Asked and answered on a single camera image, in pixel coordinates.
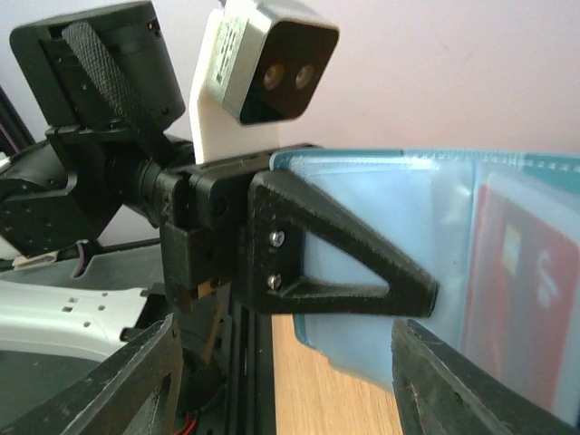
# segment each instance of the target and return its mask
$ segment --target cable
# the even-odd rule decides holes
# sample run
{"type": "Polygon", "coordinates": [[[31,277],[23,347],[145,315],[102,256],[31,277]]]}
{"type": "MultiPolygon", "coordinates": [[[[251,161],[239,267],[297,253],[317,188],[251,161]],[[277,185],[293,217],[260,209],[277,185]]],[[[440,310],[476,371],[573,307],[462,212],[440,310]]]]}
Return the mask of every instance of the cable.
{"type": "Polygon", "coordinates": [[[188,412],[188,416],[186,418],[185,424],[183,425],[183,427],[178,430],[177,432],[174,432],[173,435],[189,435],[195,428],[196,425],[198,424],[198,419],[197,418],[191,418],[191,413],[188,412]]]}
{"type": "Polygon", "coordinates": [[[188,427],[188,429],[185,432],[183,432],[181,435],[189,435],[196,428],[197,424],[198,424],[198,421],[193,420],[191,422],[191,425],[188,427]]]}

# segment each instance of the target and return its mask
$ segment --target screw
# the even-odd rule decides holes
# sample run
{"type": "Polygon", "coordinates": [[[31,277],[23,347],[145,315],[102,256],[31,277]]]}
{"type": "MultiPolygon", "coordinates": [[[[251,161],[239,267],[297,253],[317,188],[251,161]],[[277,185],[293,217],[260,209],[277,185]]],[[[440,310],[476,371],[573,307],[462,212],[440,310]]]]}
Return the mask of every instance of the screw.
{"type": "Polygon", "coordinates": [[[268,277],[268,287],[270,287],[272,290],[276,290],[278,288],[280,288],[280,285],[282,285],[282,276],[281,275],[271,275],[268,277]]]}
{"type": "Polygon", "coordinates": [[[284,231],[273,231],[268,236],[268,240],[270,240],[270,245],[273,247],[280,247],[284,244],[286,239],[286,235],[284,231]]]}

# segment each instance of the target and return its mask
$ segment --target wooden surface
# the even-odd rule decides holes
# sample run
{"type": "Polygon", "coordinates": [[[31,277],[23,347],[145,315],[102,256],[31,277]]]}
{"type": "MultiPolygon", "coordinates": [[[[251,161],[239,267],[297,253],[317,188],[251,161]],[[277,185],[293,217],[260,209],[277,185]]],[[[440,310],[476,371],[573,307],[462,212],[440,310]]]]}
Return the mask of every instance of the wooden surface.
{"type": "Polygon", "coordinates": [[[295,338],[292,317],[273,317],[277,435],[400,435],[394,397],[331,368],[295,338]]]}

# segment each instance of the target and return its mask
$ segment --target white wall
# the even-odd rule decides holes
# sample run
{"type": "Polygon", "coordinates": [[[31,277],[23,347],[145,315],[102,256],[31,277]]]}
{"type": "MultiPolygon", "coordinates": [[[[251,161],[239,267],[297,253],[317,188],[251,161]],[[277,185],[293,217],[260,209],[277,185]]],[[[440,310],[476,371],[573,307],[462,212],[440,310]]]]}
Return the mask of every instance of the white wall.
{"type": "MultiPolygon", "coordinates": [[[[283,142],[328,147],[580,150],[576,0],[305,0],[341,40],[304,117],[283,142]]],[[[10,30],[115,0],[0,0],[0,83],[40,139],[46,128],[8,44],[10,30]]],[[[217,0],[155,0],[186,101],[217,0]]],[[[170,130],[189,137],[184,116],[170,130]]],[[[154,233],[129,212],[106,241],[154,233]]]]}

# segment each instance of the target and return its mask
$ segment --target plastic folder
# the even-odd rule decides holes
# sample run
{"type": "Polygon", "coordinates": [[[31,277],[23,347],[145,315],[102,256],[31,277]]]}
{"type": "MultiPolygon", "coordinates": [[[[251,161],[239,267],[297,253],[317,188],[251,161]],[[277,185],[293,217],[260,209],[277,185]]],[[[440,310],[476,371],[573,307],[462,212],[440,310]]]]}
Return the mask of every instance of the plastic folder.
{"type": "MultiPolygon", "coordinates": [[[[580,158],[467,150],[295,150],[290,170],[331,195],[440,282],[439,338],[533,403],[580,411],[580,158]]],[[[304,273],[384,284],[307,236],[304,273]]],[[[392,388],[393,318],[295,316],[298,339],[339,370],[392,388]]]]}

